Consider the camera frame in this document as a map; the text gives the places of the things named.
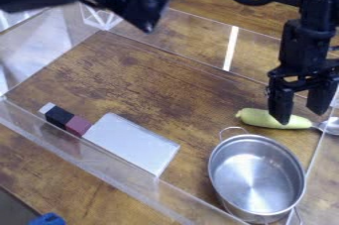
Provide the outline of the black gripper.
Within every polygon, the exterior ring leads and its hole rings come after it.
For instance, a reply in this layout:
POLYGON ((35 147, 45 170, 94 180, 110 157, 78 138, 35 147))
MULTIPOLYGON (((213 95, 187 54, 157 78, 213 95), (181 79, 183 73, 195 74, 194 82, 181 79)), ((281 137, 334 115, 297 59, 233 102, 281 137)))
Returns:
POLYGON ((308 108, 324 115, 339 85, 339 61, 329 59, 330 42, 336 36, 332 26, 309 27, 301 20, 284 26, 280 66, 269 76, 269 114, 282 124, 290 121, 294 92, 309 90, 308 108))

